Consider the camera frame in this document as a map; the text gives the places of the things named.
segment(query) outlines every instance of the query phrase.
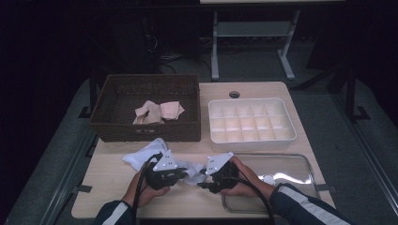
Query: sleeve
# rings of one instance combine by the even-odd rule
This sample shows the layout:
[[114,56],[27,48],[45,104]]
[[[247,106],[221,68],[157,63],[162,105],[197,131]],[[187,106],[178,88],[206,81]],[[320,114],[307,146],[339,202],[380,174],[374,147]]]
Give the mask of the sleeve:
[[104,204],[92,223],[92,225],[100,224],[134,225],[135,218],[132,217],[131,206],[123,201],[113,201]]
[[276,214],[291,225],[299,224],[354,224],[327,203],[304,195],[290,184],[279,184],[269,202]]

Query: brown basket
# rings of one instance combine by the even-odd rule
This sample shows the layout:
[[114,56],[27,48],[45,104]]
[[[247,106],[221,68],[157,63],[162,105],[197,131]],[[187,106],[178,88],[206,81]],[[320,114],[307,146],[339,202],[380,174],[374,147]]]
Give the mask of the brown basket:
[[[183,112],[165,124],[133,125],[135,110],[147,101],[179,101]],[[163,138],[167,142],[199,142],[201,116],[196,75],[109,75],[90,119],[104,142],[139,142]]]

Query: folded cloth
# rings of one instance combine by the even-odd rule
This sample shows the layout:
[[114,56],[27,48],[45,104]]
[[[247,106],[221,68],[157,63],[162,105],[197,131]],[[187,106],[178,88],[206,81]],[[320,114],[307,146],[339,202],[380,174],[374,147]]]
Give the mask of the folded cloth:
[[179,115],[184,111],[179,101],[170,101],[161,104],[161,117],[167,120],[177,120]]
[[166,120],[177,120],[179,115],[185,110],[179,104],[179,101],[170,101],[162,103],[161,105],[155,104],[148,100],[144,103],[141,108],[135,110],[135,117],[133,124],[154,124],[164,123],[163,119]]
[[[157,138],[140,151],[125,155],[123,157],[123,160],[128,162],[135,171],[139,172],[144,163],[150,157],[158,153],[165,154],[167,150],[168,149],[164,140],[162,138]],[[200,171],[205,168],[203,164],[191,163],[189,161],[182,161],[177,159],[175,159],[175,162],[178,168],[187,169],[184,172],[188,175],[181,180],[182,182],[185,182],[188,185],[196,186],[197,183],[201,183],[206,180],[207,176],[200,173]]]

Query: gray mat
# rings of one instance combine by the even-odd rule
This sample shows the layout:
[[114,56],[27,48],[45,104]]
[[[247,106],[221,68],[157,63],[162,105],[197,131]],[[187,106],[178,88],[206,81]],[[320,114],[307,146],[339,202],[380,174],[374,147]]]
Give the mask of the gray mat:
[[[310,47],[300,47],[296,44],[288,54],[291,66],[297,72],[294,81],[288,81],[284,77],[282,67],[276,60],[274,51],[271,50],[221,55],[220,66],[223,73],[220,82],[282,81],[287,86],[297,85],[311,79],[317,72],[305,68]],[[200,82],[210,82],[210,73],[206,65],[209,55],[204,54],[202,57],[205,63],[182,59],[169,66],[173,66],[176,73],[198,74]],[[257,66],[252,65],[250,69],[245,69],[250,62],[255,62]],[[344,122],[344,116],[337,110],[332,100],[333,96],[326,92],[328,79],[317,83],[307,91],[292,91],[291,96],[326,182],[337,190],[331,193],[336,207],[358,224],[398,224],[398,217],[376,182],[358,142]],[[371,91],[361,83],[357,87],[357,102],[364,106],[372,117],[370,121],[359,121],[358,126],[370,145],[377,150],[377,156],[385,166],[386,172],[394,179],[396,186],[397,128],[378,107]],[[82,107],[88,105],[88,83],[85,82],[71,102],[70,109],[45,155],[9,215],[9,224],[39,224],[41,221],[54,190],[60,184],[68,166],[71,152],[77,147],[81,135],[88,126],[87,119],[77,118]],[[81,158],[69,187],[79,185],[89,160],[89,157]],[[65,207],[56,218],[55,224],[90,224],[92,219],[76,219],[70,214],[76,191],[67,193],[67,196],[70,198],[61,203],[65,204]]]

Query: floor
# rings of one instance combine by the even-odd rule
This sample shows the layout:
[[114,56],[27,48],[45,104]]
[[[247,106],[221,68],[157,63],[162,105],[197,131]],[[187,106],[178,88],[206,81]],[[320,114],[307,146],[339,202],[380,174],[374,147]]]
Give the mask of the floor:
[[[260,46],[239,43],[233,49],[239,48],[239,51],[224,49],[220,54],[219,82],[280,81],[294,87],[322,72],[306,68],[314,44],[296,41],[288,54],[296,79],[288,81],[276,53],[282,44],[283,40],[267,40]],[[199,59],[178,57],[165,62],[161,71],[198,74],[200,82],[208,83],[211,82],[209,62],[209,51],[203,51]],[[380,163],[381,172],[391,186],[398,187],[398,129],[377,105],[372,91],[360,81],[356,82],[355,105],[363,107],[370,120],[350,122],[344,114],[345,90],[330,94],[327,91],[330,79],[331,76],[305,90],[291,90],[290,94],[336,208],[357,224],[398,224],[398,213],[388,198],[389,189],[382,183],[386,179],[378,178],[380,170],[369,157],[373,155]],[[88,106],[86,81],[14,205],[8,224],[62,225],[93,221],[70,214],[96,143],[95,133],[84,114]]]

